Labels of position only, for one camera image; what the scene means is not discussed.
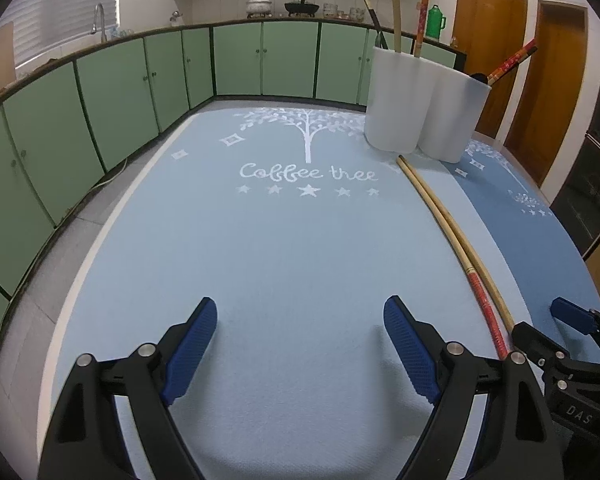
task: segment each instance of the red stick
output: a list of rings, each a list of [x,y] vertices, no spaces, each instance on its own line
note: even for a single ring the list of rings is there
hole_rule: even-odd
[[[507,344],[502,337],[502,332],[498,326],[498,320],[493,313],[493,307],[491,307],[489,297],[480,282],[480,276],[478,276],[475,269],[470,269],[467,271],[466,277],[474,292],[475,299],[478,301],[478,305],[480,305],[480,310],[482,311],[484,319],[487,322],[487,327],[489,327],[489,332],[491,333],[491,338],[493,339],[496,351],[498,352],[498,357],[500,360],[504,360],[509,354],[509,351],[507,351]]]
[[[429,9],[429,0],[420,0],[420,19],[418,20],[416,42],[413,45],[413,57],[420,57],[424,41],[424,27],[427,24],[427,9]]]
[[[517,51],[513,56],[507,59],[503,64],[491,72],[488,77],[488,85],[491,86],[503,75],[505,75],[514,65],[518,64],[523,57],[528,57],[528,52],[536,46],[536,38],[533,38],[529,43]]]

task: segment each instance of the white pot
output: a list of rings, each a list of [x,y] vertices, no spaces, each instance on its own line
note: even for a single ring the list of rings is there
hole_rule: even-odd
[[[247,16],[250,14],[271,14],[271,0],[249,0]]]

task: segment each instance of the wooden stick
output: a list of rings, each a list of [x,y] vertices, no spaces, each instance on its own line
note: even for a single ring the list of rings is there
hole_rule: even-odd
[[[493,313],[493,309],[491,307],[491,303],[489,302],[489,298],[487,297],[484,288],[482,287],[482,283],[480,282],[480,277],[475,270],[475,267],[471,263],[471,260],[467,256],[464,248],[460,244],[460,241],[456,237],[451,225],[447,222],[445,217],[442,215],[441,211],[437,208],[435,202],[433,202],[432,197],[427,193],[425,188],[423,187],[420,180],[415,176],[411,168],[408,166],[408,162],[405,160],[403,156],[399,156],[397,160],[398,166],[402,172],[407,176],[407,178],[413,184],[413,187],[419,193],[420,197],[424,200],[424,203],[427,204],[429,210],[432,215],[436,219],[436,222],[442,229],[443,233],[446,236],[446,239],[449,241],[460,265],[464,269],[464,272],[467,276],[467,280],[469,281],[469,285],[471,286],[472,291],[474,292],[475,299],[482,310],[482,314],[484,319],[487,322],[487,327],[489,328],[489,332],[491,333],[491,338],[493,339],[493,343],[496,347],[496,351],[498,353],[498,357],[503,360],[509,354],[507,350],[507,345],[502,336],[502,332],[500,331],[500,327],[498,326],[498,320]]]
[[[436,196],[436,194],[433,193],[433,190],[429,187],[429,184],[427,184],[418,175],[418,172],[415,170],[415,168],[413,166],[411,166],[411,164],[409,164],[407,162],[406,159],[404,160],[404,163],[409,168],[411,173],[413,173],[413,175],[416,177],[416,179],[418,180],[420,185],[424,188],[425,192],[429,195],[429,197],[431,198],[433,203],[436,205],[436,207],[438,208],[438,210],[440,211],[442,216],[448,222],[449,226],[451,227],[451,230],[454,232],[454,235],[460,242],[460,245],[462,246],[464,251],[468,254],[469,259],[471,260],[471,263],[473,264],[475,269],[478,271],[478,274],[480,275],[480,279],[486,286],[487,291],[488,291],[489,295],[491,296],[491,299],[493,300],[493,303],[495,304],[496,308],[498,309],[498,313],[500,314],[500,317],[502,318],[502,322],[504,323],[504,326],[507,329],[507,332],[511,333],[516,322],[514,321],[513,316],[511,315],[511,312],[509,311],[509,308],[507,307],[507,304],[504,302],[504,298],[500,294],[500,291],[498,290],[498,286],[493,281],[493,278],[491,277],[491,273],[489,272],[489,269],[487,269],[487,266],[482,261],[480,255],[475,251],[474,247],[471,245],[471,242],[467,239],[466,235],[464,234],[464,231],[462,231],[462,229],[460,228],[460,226],[458,225],[456,220],[453,218],[453,216],[451,216],[451,213],[446,209],[446,207],[443,205],[443,203],[440,202],[440,199]]]
[[[424,27],[427,24],[427,9],[429,9],[429,0],[420,0],[420,19],[418,20],[418,33],[416,35],[416,42],[413,45],[413,57],[420,57],[422,51]]]
[[[394,51],[402,52],[402,20],[400,18],[400,0],[391,0],[394,4]]]

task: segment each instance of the light blue mat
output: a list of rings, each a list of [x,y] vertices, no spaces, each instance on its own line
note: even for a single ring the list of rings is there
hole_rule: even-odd
[[[366,144],[362,120],[269,108],[196,117],[100,248],[66,329],[53,402],[77,355],[126,356],[209,296],[216,334],[170,408],[208,480],[394,478],[430,405],[382,326],[386,299],[400,295],[446,340],[495,352],[442,232],[394,156]],[[438,187],[459,191],[442,165],[429,166]],[[470,206],[464,215],[480,223]],[[479,424],[472,416],[474,434]]]

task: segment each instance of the window blind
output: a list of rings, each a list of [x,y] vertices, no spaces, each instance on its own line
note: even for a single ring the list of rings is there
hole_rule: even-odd
[[[102,3],[105,26],[117,20],[116,0],[13,0],[0,18],[0,27],[13,22],[16,65],[71,38],[89,34],[93,9]]]

